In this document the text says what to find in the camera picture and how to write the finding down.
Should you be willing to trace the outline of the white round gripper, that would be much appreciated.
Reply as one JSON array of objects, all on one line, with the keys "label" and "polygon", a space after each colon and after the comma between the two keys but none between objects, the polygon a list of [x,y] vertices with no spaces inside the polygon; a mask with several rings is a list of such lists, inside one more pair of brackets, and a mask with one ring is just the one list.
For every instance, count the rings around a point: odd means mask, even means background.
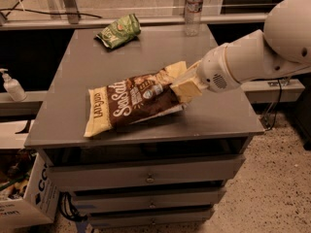
[{"label": "white round gripper", "polygon": [[201,61],[193,63],[170,85],[180,103],[189,103],[207,88],[214,92],[225,92],[240,86],[229,71],[226,49],[227,44],[222,44],[209,50]]}]

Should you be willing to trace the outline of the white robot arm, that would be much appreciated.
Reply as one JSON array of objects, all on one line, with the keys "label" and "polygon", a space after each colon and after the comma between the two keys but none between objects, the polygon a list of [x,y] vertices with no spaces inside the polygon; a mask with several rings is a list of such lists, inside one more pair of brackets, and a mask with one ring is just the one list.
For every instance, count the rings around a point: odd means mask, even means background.
[{"label": "white robot arm", "polygon": [[242,83],[305,74],[311,68],[311,0],[284,0],[262,30],[209,50],[170,85],[188,103],[204,89],[224,92]]}]

